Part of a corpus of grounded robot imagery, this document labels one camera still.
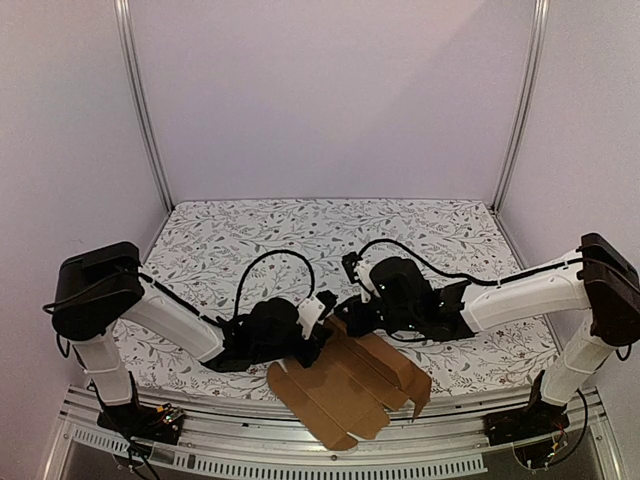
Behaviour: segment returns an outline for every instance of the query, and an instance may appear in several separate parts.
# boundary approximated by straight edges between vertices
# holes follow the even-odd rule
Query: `patterned table surface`
[[[259,254],[276,248],[302,253],[314,266],[317,291],[329,289],[345,299],[356,289],[342,271],[342,255],[378,237],[405,243],[445,271],[497,278],[518,269],[481,202],[389,199],[181,203],[144,268],[205,313],[228,319],[239,277]],[[369,252],[372,262],[390,255],[402,252],[385,245]],[[446,283],[424,273],[436,286]],[[307,289],[306,271],[297,259],[271,257],[249,276],[240,310],[272,296],[298,301]],[[115,335],[127,368],[142,386],[276,401],[266,364],[221,374],[130,322],[119,321]],[[397,343],[381,336],[433,377],[433,394],[439,396],[527,385],[557,355],[540,318],[445,344]]]

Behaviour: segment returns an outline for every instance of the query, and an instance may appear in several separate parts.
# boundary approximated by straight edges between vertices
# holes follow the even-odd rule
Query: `brown cardboard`
[[[431,378],[413,362],[370,334],[349,338],[337,319],[325,323],[334,333],[312,367],[285,359],[269,367],[269,386],[330,450],[348,450],[373,439],[389,424],[384,407],[398,410],[408,398],[414,418],[429,401]]]

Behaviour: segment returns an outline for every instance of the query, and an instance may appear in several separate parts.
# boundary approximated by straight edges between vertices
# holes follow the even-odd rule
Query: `white wall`
[[[488,201],[534,3],[132,2],[172,192]]]
[[[79,368],[40,306],[66,257],[163,212],[133,110],[113,1],[0,2],[0,477],[32,478]]]
[[[640,267],[640,4],[552,2],[540,75],[503,213],[529,263],[600,232]],[[566,341],[575,322],[556,318]],[[640,472],[640,355],[597,378],[631,478]]]

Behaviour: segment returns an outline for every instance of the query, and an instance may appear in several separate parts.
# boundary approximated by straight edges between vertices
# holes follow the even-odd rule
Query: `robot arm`
[[[361,288],[336,307],[351,336],[381,328],[451,341],[522,318],[585,310],[582,326],[534,382],[529,405],[485,418],[492,444],[568,426],[564,410],[576,390],[618,347],[640,338],[638,274],[597,234],[583,236],[577,250],[549,263],[494,282],[476,279],[481,285],[465,280],[432,289],[412,260],[399,257],[371,266],[350,254],[343,265]]]
[[[330,335],[317,323],[335,305],[330,292],[297,307],[273,298],[225,322],[202,314],[138,272],[138,266],[138,249],[127,242],[70,258],[60,268],[56,302],[47,306],[54,329],[69,340],[95,384],[102,406],[99,425],[125,436],[175,444],[183,414],[170,405],[139,404],[113,338],[118,318],[157,333],[219,372],[243,371],[288,355],[308,367]]]

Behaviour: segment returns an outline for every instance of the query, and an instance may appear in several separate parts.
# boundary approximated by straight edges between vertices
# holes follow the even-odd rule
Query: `black wire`
[[[567,260],[566,262],[552,263],[552,264],[549,264],[549,265],[544,265],[542,267],[532,268],[530,270],[524,270],[522,272],[516,273],[514,275],[510,275],[510,276],[502,278],[500,280],[482,280],[480,278],[476,278],[473,275],[469,275],[467,273],[448,273],[448,272],[444,272],[444,271],[440,270],[438,267],[433,266],[431,263],[429,263],[427,260],[425,260],[423,257],[418,255],[416,252],[411,250],[406,245],[398,242],[397,240],[393,240],[393,239],[390,239],[390,238],[378,238],[376,240],[370,241],[364,247],[362,247],[362,249],[358,253],[358,256],[362,257],[362,255],[364,255],[364,253],[369,248],[371,248],[374,245],[380,244],[380,243],[390,243],[391,245],[395,245],[396,247],[401,248],[402,250],[407,252],[409,255],[411,255],[413,258],[415,258],[420,263],[422,263],[429,270],[437,273],[441,277],[444,277],[444,278],[464,278],[465,280],[469,280],[471,283],[475,283],[476,285],[480,285],[482,287],[497,287],[499,285],[504,285],[505,283],[515,282],[516,280],[522,280],[523,278],[527,278],[527,277],[530,277],[532,275],[536,275],[538,273],[547,272],[549,270],[555,270],[556,268],[565,267],[565,266],[568,266],[568,265],[573,265],[575,263],[593,263],[593,264],[598,264],[598,265],[602,265],[603,267],[605,267],[607,270],[609,270],[609,272],[613,273],[616,277],[618,277],[618,279],[620,281],[625,283],[631,290],[633,290],[636,294],[640,295],[640,287],[638,287],[633,282],[631,282],[631,280],[629,280],[627,277],[625,277],[623,273],[619,272],[617,269],[612,267],[607,262],[603,262],[602,260],[598,260],[598,259],[595,259],[595,258],[576,257],[576,258],[571,258],[571,259]]]
[[[582,258],[572,258],[572,259],[570,259],[570,260],[568,260],[566,262],[558,262],[558,263],[554,263],[554,264],[551,264],[551,265],[545,265],[543,267],[534,268],[534,269],[531,269],[531,270],[525,270],[523,272],[516,273],[514,275],[505,277],[505,278],[500,279],[500,280],[482,280],[480,278],[474,277],[473,275],[469,275],[468,273],[449,273],[449,272],[444,272],[444,271],[440,270],[438,267],[432,265],[425,258],[423,258],[420,255],[418,255],[416,252],[411,250],[406,245],[398,242],[397,240],[393,240],[391,238],[378,238],[376,240],[370,241],[364,247],[362,247],[362,249],[358,253],[358,256],[362,257],[362,255],[364,255],[364,253],[367,250],[369,250],[374,245],[378,245],[380,243],[389,243],[391,245],[395,245],[396,247],[404,250],[406,253],[408,253],[413,258],[415,258],[420,263],[422,263],[429,270],[437,273],[441,277],[444,277],[444,278],[463,278],[465,280],[470,281],[471,283],[474,283],[476,285],[480,285],[482,287],[497,287],[499,285],[503,285],[503,284],[509,283],[509,282],[515,282],[516,280],[521,280],[523,278],[527,278],[527,277],[530,277],[532,275],[536,275],[536,274],[541,273],[541,272],[546,272],[546,271],[554,270],[556,268],[559,268],[559,267],[562,267],[562,266],[565,266],[565,265],[571,265],[573,263],[579,263],[579,262],[585,261],[585,259],[582,259]]]
[[[307,258],[304,255],[301,255],[298,252],[294,252],[293,250],[287,250],[287,249],[271,250],[270,252],[263,253],[258,258],[256,258],[253,262],[251,262],[249,266],[246,268],[246,270],[244,271],[244,273],[242,274],[242,277],[240,277],[240,283],[238,283],[238,289],[236,290],[236,303],[233,309],[233,318],[238,317],[238,312],[240,310],[240,296],[242,295],[242,287],[244,286],[244,282],[247,279],[249,272],[253,267],[255,267],[262,260],[264,260],[267,257],[271,257],[273,255],[291,255],[293,257],[299,258],[304,262],[304,265],[307,267],[307,270],[309,270],[309,279],[310,279],[309,295],[307,295],[307,298],[311,298],[313,296],[313,292],[316,289],[316,278],[313,273],[313,267],[311,266],[311,263],[309,262],[309,260],[307,260]]]
[[[582,443],[584,436],[587,434],[587,427],[589,426],[589,406],[587,405],[587,399],[584,398],[584,394],[580,390],[578,390],[578,395],[580,395],[580,398],[582,399],[582,404],[584,405],[584,424],[582,425],[582,431],[580,432],[578,441],[573,445],[573,447],[571,447],[571,450],[569,450],[567,454],[564,457],[560,458],[559,460],[551,461],[551,463],[549,463],[550,467],[564,462],[571,455],[573,455],[575,451],[578,449],[578,447],[580,447],[580,444]]]
[[[171,290],[169,287],[167,287],[166,285],[163,285],[162,283],[160,283],[158,280],[150,277],[149,275],[147,275],[146,273],[143,272],[138,272],[138,276],[143,279],[145,282],[147,282],[148,284],[156,287],[158,290],[160,290],[162,293],[164,293],[165,295],[167,295],[169,298],[171,298],[172,300],[174,300],[176,303],[180,304],[181,306],[183,306],[184,308],[186,308],[187,310],[189,310],[191,313],[193,313],[194,315],[196,315],[197,317],[201,318],[202,320],[204,320],[205,322],[214,325],[216,327],[220,326],[219,322],[216,322],[214,319],[212,319],[211,317],[205,315],[204,313],[202,313],[200,310],[198,310],[196,307],[194,307],[193,305],[191,305],[189,302],[187,302],[186,300],[184,300],[183,298],[179,297],[173,290]]]
[[[74,293],[73,295],[68,296],[67,298],[64,298],[62,300],[56,300],[55,302],[51,302],[51,303],[47,303],[46,305],[42,306],[42,310],[44,310],[45,313],[48,313],[49,315],[53,315],[53,309],[56,307],[59,307],[60,305],[64,305],[65,303],[69,303],[77,298],[80,298],[82,295],[85,295],[87,293],[89,293],[91,290],[94,290],[96,288],[98,288],[100,285],[113,280],[114,278],[122,275],[122,274],[129,274],[129,275],[137,275],[136,272],[129,272],[129,271],[120,271],[120,272],[115,272],[112,273],[111,275],[107,275],[104,278],[101,278],[100,280],[98,280],[96,283],[89,285],[87,288],[85,288],[84,290],[80,290],[77,293]]]
[[[618,357],[618,360],[620,360],[621,362],[626,362],[629,357],[631,356],[631,347],[633,345],[629,344],[627,345],[627,353],[625,355],[622,355],[620,353],[620,349],[616,350],[616,356]]]
[[[144,462],[146,467],[151,472],[151,475],[153,475],[153,478],[155,480],[160,480],[160,476],[155,471],[155,469],[151,466],[151,464],[149,463],[149,460],[147,460],[146,455],[144,455],[142,452],[140,452],[140,450],[138,449],[137,444],[133,440],[127,440],[127,441],[129,442],[129,465],[132,467],[131,471],[133,473],[135,473],[138,478],[141,478],[142,480],[149,480],[147,477],[142,475],[138,471],[138,469],[136,467],[133,467],[133,453],[132,453],[132,450],[135,450],[135,452],[138,454],[138,456],[142,459],[142,461]]]
[[[69,358],[69,353],[71,352],[71,342],[69,340],[67,340],[65,338],[65,340],[67,340],[67,348],[62,348],[62,337],[60,336],[59,333],[56,333],[56,344],[58,345],[58,350],[60,351],[60,355],[62,355],[64,358]]]
[[[151,472],[151,475],[153,475],[154,480],[161,480],[160,476],[158,475],[158,473],[155,471],[155,469],[153,468],[153,466],[151,465],[151,463],[149,463],[149,460],[147,459],[147,454],[144,453],[140,447],[138,446],[138,444],[136,443],[135,440],[133,440],[131,438],[130,435],[125,435],[122,430],[120,430],[120,428],[118,428],[118,425],[116,425],[116,423],[111,420],[111,417],[109,416],[109,414],[107,413],[107,409],[105,408],[104,403],[102,402],[102,399],[100,398],[100,394],[98,393],[98,389],[96,387],[96,384],[93,382],[93,380],[91,381],[91,383],[89,384],[89,386],[92,386],[96,392],[96,396],[98,397],[98,402],[100,403],[100,406],[102,407],[102,413],[104,414],[104,418],[107,419],[107,421],[111,424],[111,426],[113,427],[113,429],[118,432],[118,434],[124,438],[127,443],[129,444],[129,465],[131,467],[133,467],[132,462],[133,462],[133,455],[131,453],[131,451],[135,451],[138,456],[142,459],[142,462],[145,464],[145,466],[149,469],[149,471]],[[133,473],[135,473],[139,478],[142,478],[143,480],[149,480],[147,477],[145,477],[144,475],[142,475],[140,472],[136,471],[135,468],[132,468]]]

